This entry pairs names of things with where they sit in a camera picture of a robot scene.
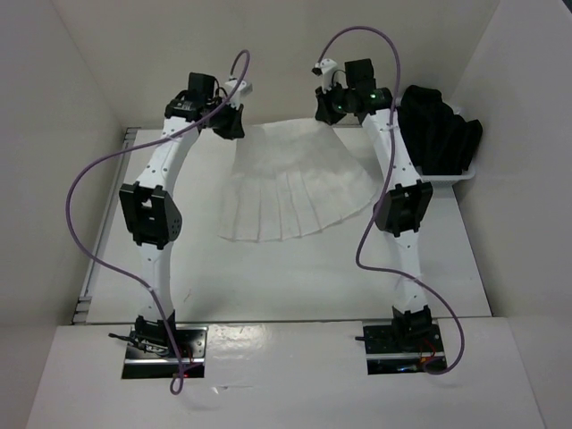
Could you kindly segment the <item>white plastic basket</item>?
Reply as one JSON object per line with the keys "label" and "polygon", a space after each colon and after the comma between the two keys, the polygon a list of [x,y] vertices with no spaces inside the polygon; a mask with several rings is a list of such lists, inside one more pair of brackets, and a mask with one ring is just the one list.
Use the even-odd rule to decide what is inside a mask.
{"label": "white plastic basket", "polygon": [[442,99],[423,104],[416,133],[416,168],[432,181],[458,181],[467,175],[479,148],[483,127],[466,120]]}

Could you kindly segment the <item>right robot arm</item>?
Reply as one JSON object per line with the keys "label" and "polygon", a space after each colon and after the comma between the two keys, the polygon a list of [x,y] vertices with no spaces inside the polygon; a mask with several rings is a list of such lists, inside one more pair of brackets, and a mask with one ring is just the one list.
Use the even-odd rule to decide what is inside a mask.
{"label": "right robot arm", "polygon": [[418,232],[433,196],[413,165],[401,136],[397,107],[391,92],[379,88],[369,59],[346,62],[318,61],[312,73],[322,79],[315,91],[319,122],[334,125],[346,115],[358,118],[373,143],[385,173],[381,200],[374,204],[374,227],[383,232],[399,256],[394,272],[400,277],[392,304],[391,340],[402,351],[424,343],[433,318],[424,290],[418,284],[421,266]]}

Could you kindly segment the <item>black skirt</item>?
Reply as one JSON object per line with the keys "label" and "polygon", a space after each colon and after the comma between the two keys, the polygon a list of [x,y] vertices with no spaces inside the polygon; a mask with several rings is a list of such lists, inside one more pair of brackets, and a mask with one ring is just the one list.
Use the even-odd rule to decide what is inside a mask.
{"label": "black skirt", "polygon": [[409,86],[397,108],[399,127],[413,165],[424,175],[460,175],[468,170],[483,136],[478,120],[467,121],[437,89]]}

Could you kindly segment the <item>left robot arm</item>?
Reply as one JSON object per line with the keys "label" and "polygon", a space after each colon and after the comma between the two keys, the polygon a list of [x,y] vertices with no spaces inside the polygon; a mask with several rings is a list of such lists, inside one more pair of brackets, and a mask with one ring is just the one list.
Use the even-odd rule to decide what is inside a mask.
{"label": "left robot arm", "polygon": [[130,342],[161,358],[173,357],[178,345],[170,288],[173,243],[182,230],[182,214],[173,199],[175,182],[200,132],[212,129],[223,139],[242,139],[242,98],[252,85],[231,77],[222,87],[211,75],[189,75],[188,87],[164,110],[162,138],[143,172],[120,187],[128,232],[141,256],[140,277],[151,298],[139,311]]}

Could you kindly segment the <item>white pleated skirt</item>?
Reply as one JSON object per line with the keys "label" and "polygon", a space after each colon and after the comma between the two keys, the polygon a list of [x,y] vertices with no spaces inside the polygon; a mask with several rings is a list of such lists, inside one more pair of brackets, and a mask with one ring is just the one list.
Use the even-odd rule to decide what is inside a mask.
{"label": "white pleated skirt", "polygon": [[245,242],[302,238],[358,214],[378,189],[331,126],[314,119],[251,125],[236,145],[218,234]]}

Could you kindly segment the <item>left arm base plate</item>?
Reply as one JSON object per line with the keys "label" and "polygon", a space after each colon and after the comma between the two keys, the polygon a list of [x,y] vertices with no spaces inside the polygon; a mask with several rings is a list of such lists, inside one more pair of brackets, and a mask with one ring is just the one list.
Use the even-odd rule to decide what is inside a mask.
{"label": "left arm base plate", "polygon": [[[136,340],[131,331],[122,366],[123,380],[170,379],[178,374],[178,360],[169,345]],[[207,328],[178,326],[175,332],[186,379],[205,376]]]}

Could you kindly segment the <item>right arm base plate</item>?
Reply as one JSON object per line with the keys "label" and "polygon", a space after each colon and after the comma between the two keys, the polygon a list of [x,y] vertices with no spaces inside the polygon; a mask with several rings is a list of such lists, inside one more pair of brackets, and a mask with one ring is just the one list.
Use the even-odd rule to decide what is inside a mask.
{"label": "right arm base plate", "polygon": [[390,322],[364,324],[355,340],[364,345],[369,375],[439,372],[447,367],[437,323],[410,338],[399,337]]}

